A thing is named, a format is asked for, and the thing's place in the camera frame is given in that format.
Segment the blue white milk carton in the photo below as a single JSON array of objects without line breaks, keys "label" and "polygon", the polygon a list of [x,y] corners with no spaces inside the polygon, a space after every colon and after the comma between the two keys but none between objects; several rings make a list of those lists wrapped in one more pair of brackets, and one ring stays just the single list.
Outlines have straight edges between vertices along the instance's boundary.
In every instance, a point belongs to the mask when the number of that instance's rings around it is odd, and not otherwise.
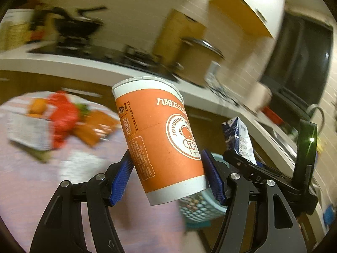
[{"label": "blue white milk carton", "polygon": [[248,128],[239,117],[222,123],[227,149],[257,165]]}]

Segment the orange paper cup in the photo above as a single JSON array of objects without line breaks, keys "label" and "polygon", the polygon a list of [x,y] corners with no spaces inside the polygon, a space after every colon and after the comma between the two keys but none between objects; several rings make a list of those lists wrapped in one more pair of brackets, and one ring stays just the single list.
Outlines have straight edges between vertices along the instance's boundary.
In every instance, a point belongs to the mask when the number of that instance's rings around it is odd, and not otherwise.
[{"label": "orange paper cup", "polygon": [[179,90],[155,77],[112,87],[128,150],[150,205],[207,188],[201,154]]}]

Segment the white dotted paper napkin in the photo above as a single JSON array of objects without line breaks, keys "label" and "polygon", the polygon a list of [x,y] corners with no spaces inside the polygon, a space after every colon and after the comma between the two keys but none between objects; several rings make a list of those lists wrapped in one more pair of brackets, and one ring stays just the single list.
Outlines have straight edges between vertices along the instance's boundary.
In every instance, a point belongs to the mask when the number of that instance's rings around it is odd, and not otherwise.
[{"label": "white dotted paper napkin", "polygon": [[59,163],[59,181],[68,180],[72,184],[83,183],[94,175],[106,171],[107,163],[104,159],[80,150],[74,150],[66,160]]}]

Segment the light blue trash basket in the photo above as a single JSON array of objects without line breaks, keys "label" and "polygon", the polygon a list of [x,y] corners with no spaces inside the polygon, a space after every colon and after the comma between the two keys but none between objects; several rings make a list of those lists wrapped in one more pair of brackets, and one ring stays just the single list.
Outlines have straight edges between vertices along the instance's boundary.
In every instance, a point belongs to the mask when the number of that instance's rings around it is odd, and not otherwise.
[{"label": "light blue trash basket", "polygon": [[185,221],[191,224],[209,222],[224,216],[227,211],[227,207],[220,205],[214,198],[211,188],[182,198],[178,202]]}]

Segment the steel sink faucet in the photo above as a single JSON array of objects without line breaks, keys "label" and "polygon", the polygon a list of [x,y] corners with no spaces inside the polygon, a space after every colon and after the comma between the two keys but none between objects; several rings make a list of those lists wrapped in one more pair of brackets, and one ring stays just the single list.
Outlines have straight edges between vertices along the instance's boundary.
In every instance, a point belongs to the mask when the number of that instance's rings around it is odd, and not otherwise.
[{"label": "steel sink faucet", "polygon": [[326,122],[324,110],[318,104],[312,104],[306,109],[306,114],[315,117],[317,111],[320,113],[320,125],[318,127],[318,135],[320,135]]}]

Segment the white electric kettle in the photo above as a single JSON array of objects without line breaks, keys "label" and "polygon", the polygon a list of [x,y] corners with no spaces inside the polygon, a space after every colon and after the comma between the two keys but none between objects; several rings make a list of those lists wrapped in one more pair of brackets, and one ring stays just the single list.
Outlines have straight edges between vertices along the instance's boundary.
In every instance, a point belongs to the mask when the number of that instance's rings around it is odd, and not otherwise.
[{"label": "white electric kettle", "polygon": [[245,108],[254,114],[264,109],[272,99],[272,91],[264,84],[256,82],[243,102]]}]

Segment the orange foil snack packet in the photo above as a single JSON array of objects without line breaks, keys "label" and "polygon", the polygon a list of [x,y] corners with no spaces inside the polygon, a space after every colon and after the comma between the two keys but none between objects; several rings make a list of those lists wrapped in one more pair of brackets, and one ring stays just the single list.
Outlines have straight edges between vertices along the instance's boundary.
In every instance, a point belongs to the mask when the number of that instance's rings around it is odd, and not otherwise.
[{"label": "orange foil snack packet", "polygon": [[93,110],[84,116],[72,130],[72,133],[90,147],[107,139],[118,127],[119,121],[100,110]]}]

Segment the red plastic bag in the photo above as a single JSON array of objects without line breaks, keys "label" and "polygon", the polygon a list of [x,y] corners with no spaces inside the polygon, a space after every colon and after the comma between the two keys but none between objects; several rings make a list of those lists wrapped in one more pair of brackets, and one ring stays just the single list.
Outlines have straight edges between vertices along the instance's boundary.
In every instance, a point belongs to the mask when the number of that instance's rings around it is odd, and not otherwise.
[{"label": "red plastic bag", "polygon": [[48,96],[47,103],[55,106],[49,116],[54,125],[53,148],[61,148],[64,141],[79,121],[79,110],[71,103],[65,92],[56,92]]}]

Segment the white plug-in timer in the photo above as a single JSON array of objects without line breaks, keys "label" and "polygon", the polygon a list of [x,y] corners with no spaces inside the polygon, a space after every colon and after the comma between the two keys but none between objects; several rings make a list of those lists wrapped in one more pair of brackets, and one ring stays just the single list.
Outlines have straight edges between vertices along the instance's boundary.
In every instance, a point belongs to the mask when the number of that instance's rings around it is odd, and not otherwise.
[{"label": "white plug-in timer", "polygon": [[205,82],[209,85],[212,86],[214,82],[217,81],[217,72],[220,69],[220,64],[216,61],[211,61],[208,70],[205,74]]}]

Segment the large steel stockpot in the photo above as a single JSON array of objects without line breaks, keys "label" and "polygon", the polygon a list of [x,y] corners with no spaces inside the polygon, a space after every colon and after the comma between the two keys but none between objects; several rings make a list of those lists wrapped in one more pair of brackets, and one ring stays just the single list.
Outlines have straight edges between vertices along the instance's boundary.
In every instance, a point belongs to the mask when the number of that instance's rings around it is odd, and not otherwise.
[{"label": "large steel stockpot", "polygon": [[210,66],[213,62],[220,64],[224,59],[222,52],[204,39],[181,38],[173,72],[185,81],[205,87]]}]

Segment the black gas stove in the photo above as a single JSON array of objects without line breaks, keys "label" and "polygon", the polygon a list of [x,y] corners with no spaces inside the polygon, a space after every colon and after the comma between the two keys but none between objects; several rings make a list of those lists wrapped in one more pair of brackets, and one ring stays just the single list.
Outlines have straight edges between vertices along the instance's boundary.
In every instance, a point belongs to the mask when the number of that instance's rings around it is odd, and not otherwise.
[{"label": "black gas stove", "polygon": [[62,55],[90,59],[129,67],[173,82],[178,80],[167,67],[161,64],[159,56],[140,51],[129,45],[125,45],[119,51],[113,48],[95,46],[90,43],[89,38],[60,36],[56,43],[47,44],[29,52],[32,54]]}]

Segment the wooden cutting board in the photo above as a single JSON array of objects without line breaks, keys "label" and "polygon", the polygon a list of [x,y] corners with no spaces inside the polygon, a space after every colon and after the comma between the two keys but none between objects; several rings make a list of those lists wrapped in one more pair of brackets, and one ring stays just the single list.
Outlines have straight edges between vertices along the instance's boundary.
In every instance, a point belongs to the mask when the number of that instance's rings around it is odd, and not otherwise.
[{"label": "wooden cutting board", "polygon": [[182,38],[201,39],[205,31],[205,25],[180,11],[172,9],[155,41],[152,53],[160,57],[160,62],[163,65],[170,65],[178,56]]}]

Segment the black wok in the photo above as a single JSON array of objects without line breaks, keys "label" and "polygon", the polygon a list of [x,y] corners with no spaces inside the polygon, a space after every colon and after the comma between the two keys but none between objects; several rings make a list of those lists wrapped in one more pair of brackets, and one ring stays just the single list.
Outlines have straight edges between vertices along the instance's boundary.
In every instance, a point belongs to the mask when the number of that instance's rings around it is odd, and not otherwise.
[{"label": "black wok", "polygon": [[53,7],[49,10],[49,13],[61,16],[61,18],[53,19],[54,27],[61,36],[88,38],[104,25],[104,21],[99,18],[90,18],[84,14],[91,11],[102,11],[107,9],[106,6],[77,9],[77,15],[75,17],[72,17],[61,7]]}]

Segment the yellow woven basket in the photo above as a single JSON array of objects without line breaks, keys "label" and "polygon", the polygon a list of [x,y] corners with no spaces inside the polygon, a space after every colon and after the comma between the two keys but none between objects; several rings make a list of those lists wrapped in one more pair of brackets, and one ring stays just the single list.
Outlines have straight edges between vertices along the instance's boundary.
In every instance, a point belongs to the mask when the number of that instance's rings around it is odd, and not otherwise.
[{"label": "yellow woven basket", "polygon": [[1,52],[12,50],[26,43],[33,9],[9,9],[1,20]]}]

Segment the white wall cabinet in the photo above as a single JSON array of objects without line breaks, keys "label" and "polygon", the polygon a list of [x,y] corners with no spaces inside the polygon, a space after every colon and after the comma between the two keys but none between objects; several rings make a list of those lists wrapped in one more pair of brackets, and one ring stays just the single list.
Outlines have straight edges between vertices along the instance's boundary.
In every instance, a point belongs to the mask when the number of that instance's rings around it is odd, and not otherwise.
[{"label": "white wall cabinet", "polygon": [[209,0],[250,35],[276,38],[282,24],[285,0]]}]

